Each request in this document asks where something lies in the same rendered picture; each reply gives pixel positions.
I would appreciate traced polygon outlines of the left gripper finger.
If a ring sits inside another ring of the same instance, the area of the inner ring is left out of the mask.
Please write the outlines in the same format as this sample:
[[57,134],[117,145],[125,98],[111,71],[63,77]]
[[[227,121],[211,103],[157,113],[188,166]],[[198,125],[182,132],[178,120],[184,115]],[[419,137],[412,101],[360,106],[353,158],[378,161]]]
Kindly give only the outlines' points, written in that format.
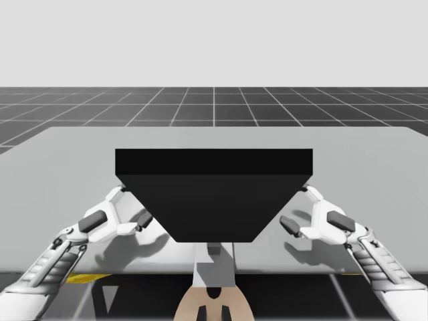
[[134,235],[137,232],[141,232],[146,229],[153,220],[153,216],[150,213],[139,213],[133,217],[134,221],[128,223],[121,223],[116,232],[118,235]]
[[128,189],[125,186],[118,185],[106,195],[106,200],[111,203],[117,203],[126,192],[128,192]]

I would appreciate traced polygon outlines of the black screen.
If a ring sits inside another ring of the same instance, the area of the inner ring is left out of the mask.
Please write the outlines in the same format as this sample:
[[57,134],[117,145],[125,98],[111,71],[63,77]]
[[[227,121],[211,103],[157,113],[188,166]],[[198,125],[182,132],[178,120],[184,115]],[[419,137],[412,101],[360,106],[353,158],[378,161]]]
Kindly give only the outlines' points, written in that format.
[[118,148],[115,174],[181,243],[252,242],[307,183],[310,148]]

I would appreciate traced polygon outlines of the tan robot part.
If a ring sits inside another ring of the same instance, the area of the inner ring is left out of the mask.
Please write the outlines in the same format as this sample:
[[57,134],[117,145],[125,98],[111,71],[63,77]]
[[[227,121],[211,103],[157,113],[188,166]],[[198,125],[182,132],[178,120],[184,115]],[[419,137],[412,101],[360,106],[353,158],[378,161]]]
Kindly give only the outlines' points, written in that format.
[[201,306],[206,307],[207,321],[222,321],[222,308],[228,307],[231,321],[255,321],[250,305],[237,287],[222,288],[217,298],[211,298],[208,288],[191,286],[182,297],[173,321],[197,321]]

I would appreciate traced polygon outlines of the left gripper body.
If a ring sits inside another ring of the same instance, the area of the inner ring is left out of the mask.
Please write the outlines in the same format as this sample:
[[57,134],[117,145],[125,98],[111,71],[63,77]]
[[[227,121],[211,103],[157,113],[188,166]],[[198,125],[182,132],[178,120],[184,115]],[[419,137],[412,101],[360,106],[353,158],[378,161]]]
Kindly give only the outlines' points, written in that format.
[[86,211],[78,222],[78,229],[88,235],[90,243],[104,243],[117,236],[119,223],[113,203],[104,200]]

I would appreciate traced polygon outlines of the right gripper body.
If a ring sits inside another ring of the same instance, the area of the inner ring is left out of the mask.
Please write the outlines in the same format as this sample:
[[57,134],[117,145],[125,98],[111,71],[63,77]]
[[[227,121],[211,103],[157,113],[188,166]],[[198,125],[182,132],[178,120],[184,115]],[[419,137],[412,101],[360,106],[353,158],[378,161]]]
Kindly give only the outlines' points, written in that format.
[[345,244],[347,238],[356,232],[356,222],[344,214],[344,211],[326,201],[315,202],[312,208],[310,239],[327,244]]

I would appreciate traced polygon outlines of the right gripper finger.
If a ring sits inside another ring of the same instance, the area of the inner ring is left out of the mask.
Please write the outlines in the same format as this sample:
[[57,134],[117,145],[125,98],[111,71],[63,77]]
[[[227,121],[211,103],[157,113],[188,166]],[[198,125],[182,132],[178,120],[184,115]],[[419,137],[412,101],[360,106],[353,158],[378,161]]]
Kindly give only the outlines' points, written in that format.
[[314,230],[311,227],[301,227],[296,221],[285,215],[280,217],[280,224],[295,238],[314,238]]
[[313,203],[322,201],[322,194],[319,192],[318,189],[311,185],[303,186],[301,188],[301,192],[303,192],[305,196],[307,196],[307,198],[309,198],[309,200],[311,200],[311,202]]

